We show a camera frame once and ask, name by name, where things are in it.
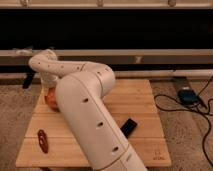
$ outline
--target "black cable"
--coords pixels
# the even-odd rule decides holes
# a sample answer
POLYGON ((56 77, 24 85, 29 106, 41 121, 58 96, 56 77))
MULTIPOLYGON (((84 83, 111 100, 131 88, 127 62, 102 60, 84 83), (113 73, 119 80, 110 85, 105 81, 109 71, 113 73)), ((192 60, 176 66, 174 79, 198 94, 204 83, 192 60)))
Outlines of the black cable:
MULTIPOLYGON (((200 96, 200 94, 203 93, 203 91, 208 87, 208 85, 211 83, 212 80, 213 80, 213 76, 208 80, 207 84, 200 90, 200 92, 198 93, 197 96, 200 96)), ((211 102, 213 101, 213 98, 208 100, 208 102, 207 102, 208 103, 207 111, 205 111, 205 112, 202 111, 201 109, 199 109, 200 103, 197 103, 197 104, 195 104, 193 106, 186 106, 186 105, 181 104, 175 98, 173 98, 171 96, 168 96, 166 94, 158 94, 158 95, 154 96, 154 99, 155 99, 157 108, 162 110, 162 111, 165 111, 165 112, 177 112, 177 111, 192 112, 192 113, 196 113, 196 114, 202 116, 207 121, 208 129, 207 129, 207 132, 204 134, 203 139, 202 139, 202 150, 203 150, 204 156, 206 157, 207 161, 209 162, 209 164, 213 168, 213 161, 211 161, 211 159, 209 158, 209 155, 208 155, 207 150, 206 150, 206 140, 207 140, 207 138, 208 138, 208 136, 209 136, 209 134, 211 133, 211 130, 212 130, 212 123, 209 120, 208 116, 213 116, 213 114, 210 113, 211 112, 211 102), (166 98, 174 101, 176 104, 182 106, 183 108, 179 108, 179 109, 165 109, 165 108, 162 108, 161 106, 159 106, 157 104, 157 98, 159 98, 159 97, 166 97, 166 98)))
POLYGON ((197 94, 198 96, 200 96, 200 94, 209 86, 212 80, 213 80, 213 76, 208 80, 206 85, 200 90, 200 92, 197 94))

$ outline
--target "dark background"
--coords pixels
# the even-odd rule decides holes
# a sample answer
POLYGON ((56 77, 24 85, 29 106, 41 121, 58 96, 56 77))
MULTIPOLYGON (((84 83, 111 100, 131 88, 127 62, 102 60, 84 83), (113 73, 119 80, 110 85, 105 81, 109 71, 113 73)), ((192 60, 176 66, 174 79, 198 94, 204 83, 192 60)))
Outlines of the dark background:
POLYGON ((0 49, 212 49, 213 10, 0 10, 0 49))

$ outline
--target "speckled floor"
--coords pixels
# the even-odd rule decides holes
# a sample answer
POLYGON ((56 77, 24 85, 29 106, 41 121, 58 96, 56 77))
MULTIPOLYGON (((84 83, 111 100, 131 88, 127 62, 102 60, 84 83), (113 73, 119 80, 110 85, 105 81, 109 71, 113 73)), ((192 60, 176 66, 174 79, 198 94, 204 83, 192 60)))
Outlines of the speckled floor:
MULTIPOLYGON (((31 113, 39 96, 41 86, 33 84, 23 90, 21 85, 5 85, 0 74, 0 171, 39 171, 40 169, 16 168, 15 160, 21 146, 31 113)), ((206 80, 191 82, 195 91, 199 91, 206 80)), ((175 96, 172 82, 151 81, 154 94, 165 93, 175 96)), ((204 99, 213 96, 213 83, 203 93, 204 99)), ((159 104, 165 107, 178 107, 165 99, 159 104)), ((163 129, 172 159, 169 168, 150 168, 152 171, 208 171, 207 163, 201 148, 201 138, 206 130, 206 122, 197 115, 188 112, 167 113, 159 111, 163 129)), ((207 147, 213 160, 213 133, 207 147)), ((53 171, 89 171, 90 169, 53 169, 53 171)))

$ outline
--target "robot arm segment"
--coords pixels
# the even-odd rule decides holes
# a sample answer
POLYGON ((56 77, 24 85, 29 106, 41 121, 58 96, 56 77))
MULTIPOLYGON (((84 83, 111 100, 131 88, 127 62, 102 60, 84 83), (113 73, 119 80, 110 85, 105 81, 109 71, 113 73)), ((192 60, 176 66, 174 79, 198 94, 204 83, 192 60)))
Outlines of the robot arm segment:
POLYGON ((96 171, 146 171, 101 98, 115 83, 107 65, 57 61, 45 50, 29 61, 43 83, 56 86, 56 101, 76 140, 96 171))

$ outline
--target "wooden table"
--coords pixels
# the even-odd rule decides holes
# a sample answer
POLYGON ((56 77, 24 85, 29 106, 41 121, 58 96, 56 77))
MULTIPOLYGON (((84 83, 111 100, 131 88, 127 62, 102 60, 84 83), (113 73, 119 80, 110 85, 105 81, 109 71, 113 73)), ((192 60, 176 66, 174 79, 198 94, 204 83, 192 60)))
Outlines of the wooden table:
MULTIPOLYGON (((129 137, 144 164, 170 166, 171 159, 148 80, 117 80, 103 99, 119 126, 128 118, 138 123, 129 137)), ((50 109, 42 90, 16 161, 17 167, 89 167, 64 118, 50 109), (49 153, 42 153, 37 132, 48 136, 49 153)))

